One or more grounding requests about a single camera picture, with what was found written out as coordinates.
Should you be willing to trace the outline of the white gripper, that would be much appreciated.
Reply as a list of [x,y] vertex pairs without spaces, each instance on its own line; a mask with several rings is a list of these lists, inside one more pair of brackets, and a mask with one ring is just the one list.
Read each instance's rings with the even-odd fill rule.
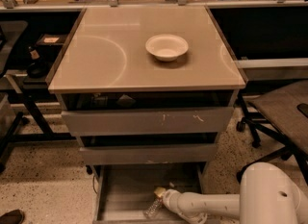
[[164,187],[157,187],[154,190],[154,194],[158,198],[163,197],[164,206],[171,212],[182,213],[183,210],[180,208],[180,202],[183,197],[183,194],[174,189],[166,190]]

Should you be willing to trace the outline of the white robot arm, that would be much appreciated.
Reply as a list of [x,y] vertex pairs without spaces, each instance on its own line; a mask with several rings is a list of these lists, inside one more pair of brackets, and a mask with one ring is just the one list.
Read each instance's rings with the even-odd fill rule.
[[181,193],[164,189],[161,202],[189,224],[208,224],[210,214],[240,224],[308,224],[308,198],[280,168],[256,162],[245,171],[238,194]]

